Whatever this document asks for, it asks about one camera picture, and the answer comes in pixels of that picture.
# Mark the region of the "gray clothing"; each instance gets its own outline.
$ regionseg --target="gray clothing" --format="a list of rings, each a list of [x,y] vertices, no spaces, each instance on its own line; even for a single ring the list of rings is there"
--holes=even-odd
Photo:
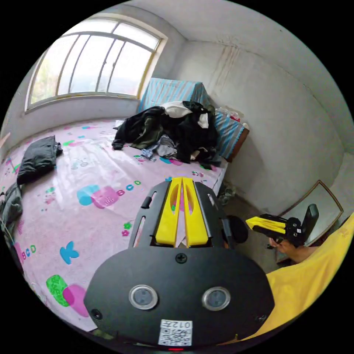
[[[21,189],[17,183],[14,183],[6,191],[5,200],[0,201],[0,217],[6,225],[11,237],[14,235],[16,222],[21,217],[22,211]],[[6,244],[10,247],[12,241],[6,232],[3,223],[0,222],[1,231],[5,236]]]

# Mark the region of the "blue striped cloth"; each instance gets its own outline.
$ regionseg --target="blue striped cloth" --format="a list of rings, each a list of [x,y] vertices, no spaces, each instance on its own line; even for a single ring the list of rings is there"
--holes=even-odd
[[[230,157],[241,133],[244,130],[244,126],[231,119],[229,114],[215,110],[215,127],[219,133],[218,144],[216,150],[220,156],[227,159]]]
[[[175,101],[195,101],[203,106],[210,104],[208,93],[202,82],[151,78],[140,101],[138,112]],[[219,133],[216,149],[220,156],[227,159],[243,132],[244,126],[216,110],[215,127]]]
[[[138,113],[150,107],[175,101],[195,101],[210,104],[202,82],[151,78],[140,101]]]

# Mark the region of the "pink bedsheet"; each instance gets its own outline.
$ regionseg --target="pink bedsheet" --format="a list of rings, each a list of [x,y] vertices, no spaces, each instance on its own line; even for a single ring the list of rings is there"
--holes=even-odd
[[[226,167],[208,171],[198,163],[147,161],[128,146],[114,151],[114,125],[113,119],[95,120],[47,130],[15,147],[0,166],[0,188],[7,190],[31,142],[55,135],[62,144],[54,172],[23,189],[14,240],[25,279],[41,301],[85,331],[96,328],[83,306],[86,288],[107,258],[128,247],[151,187],[185,176],[213,188]],[[182,212],[179,220],[177,244],[184,238]]]

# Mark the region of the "wooden bed frame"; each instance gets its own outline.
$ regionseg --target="wooden bed frame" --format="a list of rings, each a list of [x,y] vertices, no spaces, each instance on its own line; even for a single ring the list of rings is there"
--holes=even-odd
[[[244,143],[244,141],[247,138],[247,135],[249,134],[249,130],[247,128],[244,128],[239,139],[237,140],[237,143],[235,145],[235,147],[233,148],[233,151],[231,153],[231,155],[226,159],[227,162],[231,163],[232,160],[235,158],[235,156],[238,154],[238,152],[241,149],[242,144]]]

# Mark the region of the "mirror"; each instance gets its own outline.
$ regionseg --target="mirror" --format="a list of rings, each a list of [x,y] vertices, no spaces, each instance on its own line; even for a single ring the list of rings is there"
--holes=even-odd
[[[319,218],[305,242],[305,246],[311,246],[314,242],[323,237],[343,213],[343,208],[337,198],[326,185],[319,180],[297,203],[292,205],[280,216],[285,219],[290,217],[298,218],[302,222],[310,204],[316,204],[319,211]],[[275,257],[277,263],[288,259],[284,253],[278,252],[277,250],[275,250]]]

